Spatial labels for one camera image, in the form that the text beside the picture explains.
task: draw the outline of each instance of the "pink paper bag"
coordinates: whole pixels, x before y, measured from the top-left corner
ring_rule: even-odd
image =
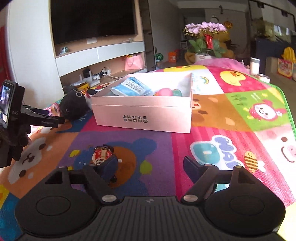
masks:
[[[125,70],[129,69],[143,69],[144,61],[141,55],[136,55],[126,58]]]

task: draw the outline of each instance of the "play mat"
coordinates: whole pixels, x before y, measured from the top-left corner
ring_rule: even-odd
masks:
[[[220,169],[245,166],[283,201],[286,218],[279,234],[295,240],[295,125],[282,91],[220,67],[160,71],[192,71],[191,133],[98,126],[92,112],[59,128],[38,128],[20,161],[0,169],[1,241],[21,234],[14,217],[20,198],[57,166],[80,169],[89,164],[94,147],[103,144],[113,146],[122,159],[118,180],[110,184],[120,198],[180,198],[193,184],[183,169],[185,156]],[[219,185],[218,190],[226,187]]]

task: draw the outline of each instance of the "television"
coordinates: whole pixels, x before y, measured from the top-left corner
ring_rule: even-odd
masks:
[[[51,0],[54,44],[137,34],[134,0]]]

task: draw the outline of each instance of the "flower pot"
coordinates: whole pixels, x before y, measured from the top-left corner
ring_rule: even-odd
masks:
[[[209,55],[201,55],[201,54],[195,54],[195,62],[204,60],[204,59],[211,59],[211,58],[216,58],[214,56],[209,56]]]

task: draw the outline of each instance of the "cardboard box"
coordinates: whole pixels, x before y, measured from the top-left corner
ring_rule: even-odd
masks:
[[[179,89],[183,96],[107,96],[110,88],[135,77],[153,92]],[[192,78],[188,72],[129,74],[91,98],[98,125],[190,133]]]

